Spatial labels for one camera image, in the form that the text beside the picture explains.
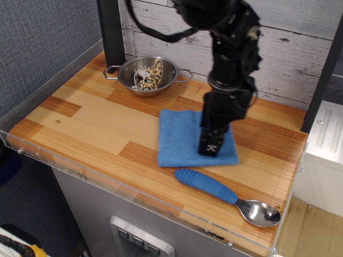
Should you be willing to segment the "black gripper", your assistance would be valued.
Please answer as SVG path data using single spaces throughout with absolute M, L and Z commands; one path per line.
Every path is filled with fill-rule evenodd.
M 227 132 L 229 124 L 245 118 L 247 111 L 256 103 L 252 98 L 258 92 L 255 80 L 250 76 L 229 84 L 209 77 L 208 83 L 212 90 L 204 96 L 198 153 L 216 157 L 222 148 L 224 133 Z

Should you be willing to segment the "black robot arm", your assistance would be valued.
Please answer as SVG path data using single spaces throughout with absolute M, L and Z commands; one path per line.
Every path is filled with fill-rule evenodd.
M 175 1 L 184 21 L 212 37 L 212 90 L 204 95 L 198 152 L 216 157 L 229 124 L 243 119 L 257 92 L 251 73 L 258 69 L 259 17 L 245 1 Z

